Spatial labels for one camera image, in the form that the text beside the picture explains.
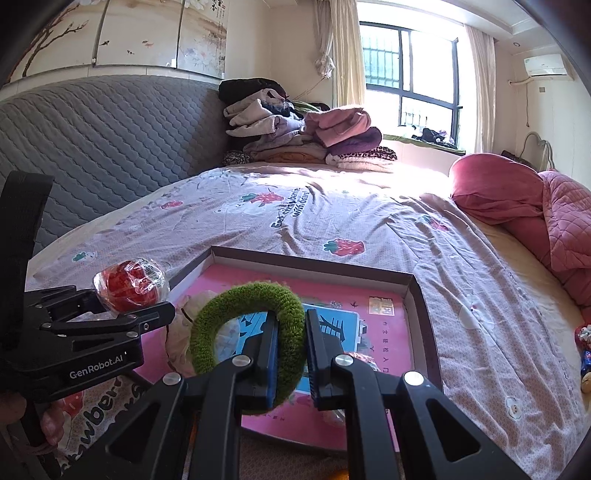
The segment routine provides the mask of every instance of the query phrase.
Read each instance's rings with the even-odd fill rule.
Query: red object
[[[156,285],[135,260],[109,267],[105,277],[108,302],[117,312],[130,312],[158,303]]]
[[[336,238],[335,240],[328,242],[324,246],[324,249],[330,251],[334,255],[338,255],[339,257],[345,257],[347,255],[359,255],[365,252],[365,246],[363,242],[343,240],[342,238]]]
[[[183,204],[183,202],[181,202],[180,200],[173,200],[172,202],[165,203],[160,208],[162,208],[162,210],[164,210],[167,208],[180,207],[182,204]]]
[[[256,197],[254,197],[251,200],[251,203],[255,203],[255,202],[261,202],[261,207],[263,205],[267,205],[269,203],[273,203],[273,202],[280,202],[281,200],[283,200],[283,197],[280,195],[277,195],[274,192],[269,192],[269,193],[259,193]]]
[[[69,397],[60,400],[60,408],[65,411],[71,418],[74,418],[82,410],[84,392],[74,393]]]

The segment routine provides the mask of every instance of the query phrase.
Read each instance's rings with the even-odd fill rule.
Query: red ball in plastic wrap
[[[155,305],[168,293],[164,272],[144,258],[111,265],[95,276],[101,301],[118,313]]]

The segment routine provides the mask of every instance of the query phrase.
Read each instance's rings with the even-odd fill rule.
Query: bedsheet
[[[211,245],[411,272],[430,312],[444,392],[532,479],[553,480],[586,433],[579,377],[486,236],[434,194],[449,190],[433,175],[408,166],[388,175],[256,164],[208,171],[81,243],[73,233],[30,269],[27,287],[86,288],[95,272],[137,255],[174,274]],[[299,478],[291,475],[282,478]]]
[[[525,291],[540,310],[544,324],[552,330],[574,377],[580,375],[581,356],[574,343],[574,330],[583,324],[581,310],[558,279],[503,227],[487,225],[471,219],[486,235],[507,266],[523,283]],[[591,426],[591,395],[583,396],[586,415]]]

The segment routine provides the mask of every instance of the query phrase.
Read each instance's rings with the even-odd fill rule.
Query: gray quilted headboard
[[[217,87],[162,76],[68,80],[0,102],[0,187],[15,169],[53,175],[35,251],[160,187],[219,167]]]

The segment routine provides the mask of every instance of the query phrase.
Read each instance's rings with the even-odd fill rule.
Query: folded clothes
[[[310,112],[304,117],[306,134],[314,134],[325,147],[366,132],[371,127],[369,114],[360,107],[342,107],[328,112]]]
[[[329,147],[332,155],[348,155],[361,153],[379,147],[382,142],[382,132],[377,127],[370,127],[366,132],[343,140]]]
[[[233,103],[230,106],[226,107],[223,111],[223,116],[226,118],[233,118],[237,116],[240,112],[243,112],[251,105],[252,102],[255,100],[260,100],[261,103],[266,103],[267,105],[280,105],[283,106],[285,99],[279,95],[275,90],[271,88],[265,88],[257,93],[253,93],[249,95],[245,99],[240,100],[239,102]]]
[[[269,118],[279,119],[276,121],[275,131],[265,134],[261,136],[259,140],[245,145],[243,148],[245,152],[250,153],[261,150],[269,150],[270,148],[282,147],[283,145],[288,144],[296,135],[299,135],[300,129],[304,126],[304,122],[302,120],[286,118],[280,115]]]
[[[270,163],[324,163],[324,160],[318,159],[314,155],[308,155],[307,153],[303,152],[276,153],[266,158],[265,161]]]
[[[302,126],[303,122],[301,120],[287,118],[282,115],[271,115],[258,122],[254,122],[252,125],[243,125],[234,130],[226,130],[226,133],[231,137],[253,137],[254,135],[263,135],[259,142],[264,142],[273,140],[288,132],[299,132]]]
[[[243,125],[252,125],[253,123],[263,120],[273,114],[273,111],[264,108],[261,104],[261,99],[257,98],[242,112],[230,120],[230,126],[241,127]]]
[[[271,148],[270,150],[262,150],[259,152],[251,152],[249,155],[253,160],[267,160],[269,161],[275,155],[285,153],[303,154],[314,157],[321,163],[326,158],[326,149],[318,143],[307,143],[304,145],[286,145],[285,147]]]
[[[294,135],[293,138],[286,145],[305,145],[307,143],[312,143],[312,142],[314,142],[314,137],[312,135],[305,135],[305,134],[298,133],[297,135]]]
[[[304,118],[304,115],[297,112],[291,102],[283,102],[282,105],[270,105],[268,103],[263,103],[262,105],[264,108],[273,113],[273,115],[289,116],[291,118],[298,118],[300,120]]]
[[[310,103],[306,102],[299,102],[297,100],[292,100],[291,103],[293,104],[294,108],[303,114],[310,113],[310,112],[321,112],[319,108],[311,105]]]
[[[378,171],[382,173],[394,173],[393,163],[389,160],[382,160],[381,158],[366,158],[366,161],[340,161],[337,163],[329,163],[328,156],[326,157],[326,164],[337,167],[341,170],[368,170]]]
[[[287,98],[279,83],[263,78],[224,80],[219,86],[219,97],[226,105],[231,105],[265,88],[272,88],[283,98]]]
[[[334,157],[335,161],[360,161],[366,160],[367,158],[380,158],[388,161],[398,160],[396,152],[388,147],[376,147],[367,152],[357,152],[348,155],[334,155],[329,153],[329,156]]]
[[[326,164],[344,170],[370,170],[385,173],[392,172],[396,152],[388,147],[377,147],[368,152],[353,153],[351,155],[326,156]]]

